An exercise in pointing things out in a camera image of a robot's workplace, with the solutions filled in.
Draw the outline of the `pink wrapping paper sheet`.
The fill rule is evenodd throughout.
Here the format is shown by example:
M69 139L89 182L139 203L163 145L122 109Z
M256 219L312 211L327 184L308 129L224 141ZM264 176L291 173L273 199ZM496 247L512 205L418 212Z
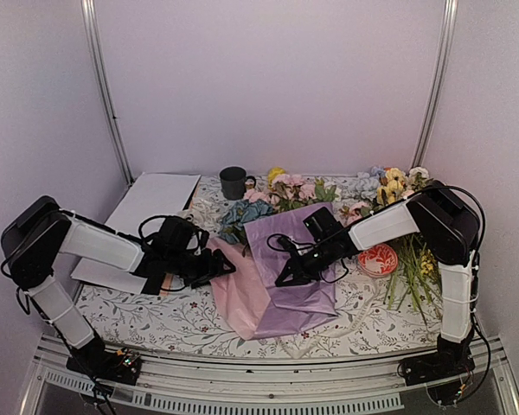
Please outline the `pink wrapping paper sheet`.
M312 242L304 220L319 208L332 209L321 202L289 212L275 214L244 225L250 252L243 245L230 245L219 237L208 247L219 249L234 264L236 271L211 280L215 307L228 326L243 340L295 335L325 324L337 317L336 286L332 266L323 272L325 280L305 285L278 287L275 282L291 257L276 252L276 239L282 233L297 242Z

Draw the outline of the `blue hydrangea stem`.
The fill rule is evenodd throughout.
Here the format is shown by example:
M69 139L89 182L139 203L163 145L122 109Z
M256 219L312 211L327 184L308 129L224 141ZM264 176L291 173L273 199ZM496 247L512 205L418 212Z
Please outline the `blue hydrangea stem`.
M245 225L274 214L273 206L266 201L237 201L221 218L218 235L229 245L247 244Z

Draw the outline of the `yellow flower stem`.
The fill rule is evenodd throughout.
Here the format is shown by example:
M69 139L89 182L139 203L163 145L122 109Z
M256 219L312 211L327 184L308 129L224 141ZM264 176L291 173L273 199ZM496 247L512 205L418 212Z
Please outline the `yellow flower stem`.
M281 176L283 174L285 174L286 171L285 169L283 168L280 168L280 167L274 167L274 168L271 168L269 171L268 171L268 174L267 174L267 181L268 181L268 185L271 186L273 181L278 177L278 176Z

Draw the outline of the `white printed ribbon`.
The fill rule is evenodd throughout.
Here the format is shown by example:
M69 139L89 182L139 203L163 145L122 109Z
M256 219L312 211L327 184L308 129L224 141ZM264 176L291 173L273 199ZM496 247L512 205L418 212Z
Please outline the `white printed ribbon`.
M292 359L337 357L347 338L359 332L380 295L381 287L372 278L345 279L336 284L336 317L298 335L277 339L280 349Z

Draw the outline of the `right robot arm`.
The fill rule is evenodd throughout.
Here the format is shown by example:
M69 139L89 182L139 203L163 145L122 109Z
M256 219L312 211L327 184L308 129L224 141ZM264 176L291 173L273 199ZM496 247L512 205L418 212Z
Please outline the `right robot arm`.
M282 233L267 238L267 246L289 254L276 286L300 286L319 281L336 262L350 259L392 239L418 233L436 259L442 283L443 316L437 352L430 359L436 376L447 377L463 363L474 335L471 313L477 300L479 249L485 231L481 207L471 208L467 191L440 181L347 226L321 207L304 221L311 243L293 241Z

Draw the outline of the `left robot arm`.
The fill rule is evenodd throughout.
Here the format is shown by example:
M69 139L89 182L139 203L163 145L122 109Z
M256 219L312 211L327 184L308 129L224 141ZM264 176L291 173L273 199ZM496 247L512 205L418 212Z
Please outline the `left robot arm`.
M235 265L219 248L208 247L209 234L177 215L156 214L142 220L134 234L61 208L44 195L27 207L2 232L0 272L10 279L43 315L43 319L78 354L93 375L111 368L96 330L77 310L66 278L56 264L70 257L74 265L87 260L143 283L142 293L164 290L167 275L179 278L184 289L195 289L230 275Z

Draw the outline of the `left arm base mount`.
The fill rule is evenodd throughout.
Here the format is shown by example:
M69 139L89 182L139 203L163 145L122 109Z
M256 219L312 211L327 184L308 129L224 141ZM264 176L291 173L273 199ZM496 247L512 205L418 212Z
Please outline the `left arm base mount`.
M102 346L73 348L67 360L67 369L85 374L89 379L109 380L121 384L135 386L142 368L139 354L127 348L119 353L107 351Z

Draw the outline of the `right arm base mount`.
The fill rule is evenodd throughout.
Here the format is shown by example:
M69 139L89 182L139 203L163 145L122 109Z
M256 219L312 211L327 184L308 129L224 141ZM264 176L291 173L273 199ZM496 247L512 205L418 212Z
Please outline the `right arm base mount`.
M468 346L458 343L437 346L437 351L402 359L397 374L407 386L443 380L460 374L468 374L475 368Z

